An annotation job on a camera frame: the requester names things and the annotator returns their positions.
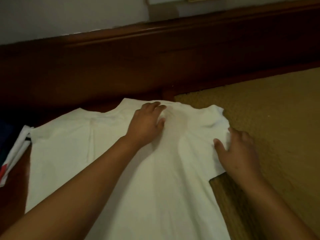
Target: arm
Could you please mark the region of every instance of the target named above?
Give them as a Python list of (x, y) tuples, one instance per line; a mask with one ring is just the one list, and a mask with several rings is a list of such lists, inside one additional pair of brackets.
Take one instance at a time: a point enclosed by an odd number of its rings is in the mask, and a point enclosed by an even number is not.
[(86, 236), (108, 201), (120, 175), (137, 151), (163, 127), (166, 107), (147, 103), (137, 110), (128, 132), (110, 149), (11, 226), (1, 240), (69, 240)]
[(229, 131), (229, 151), (225, 150), (221, 141), (214, 139), (219, 161), (247, 195), (267, 238), (317, 240), (310, 228), (298, 218), (262, 176), (254, 142), (249, 134), (232, 128), (229, 128)]

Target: woven mat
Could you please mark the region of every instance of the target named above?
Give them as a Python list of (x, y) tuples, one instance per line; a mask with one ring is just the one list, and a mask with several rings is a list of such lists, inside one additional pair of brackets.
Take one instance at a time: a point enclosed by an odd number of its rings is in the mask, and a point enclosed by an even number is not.
[[(320, 68), (175, 97), (216, 104), (230, 125), (254, 137), (262, 172), (320, 236)], [(264, 239), (243, 192), (222, 174), (210, 181), (232, 239)]]

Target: wall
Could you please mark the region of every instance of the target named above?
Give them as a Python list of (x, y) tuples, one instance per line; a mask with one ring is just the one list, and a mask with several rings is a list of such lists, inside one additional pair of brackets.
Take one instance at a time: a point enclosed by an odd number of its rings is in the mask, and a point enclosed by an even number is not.
[(89, 32), (286, 0), (0, 0), (0, 44)]

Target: white shirt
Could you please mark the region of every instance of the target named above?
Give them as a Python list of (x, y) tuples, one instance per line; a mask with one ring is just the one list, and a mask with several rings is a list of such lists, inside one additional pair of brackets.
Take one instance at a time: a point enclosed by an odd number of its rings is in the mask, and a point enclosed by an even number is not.
[[(162, 135), (131, 160), (86, 239), (230, 239), (209, 185), (224, 172), (213, 146), (214, 138), (227, 144), (223, 109), (160, 102)], [(144, 103), (125, 98), (107, 113), (79, 108), (33, 129), (26, 212), (125, 135)]]

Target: person's right arm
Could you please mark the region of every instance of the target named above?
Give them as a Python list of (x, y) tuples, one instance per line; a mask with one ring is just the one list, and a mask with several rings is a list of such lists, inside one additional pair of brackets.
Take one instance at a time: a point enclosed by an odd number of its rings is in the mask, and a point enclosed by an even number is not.
[(214, 139), (219, 161), (229, 176), (243, 189), (268, 239), (317, 240), (317, 236), (289, 208), (262, 176), (253, 139), (248, 133), (229, 128), (231, 145), (225, 150)]

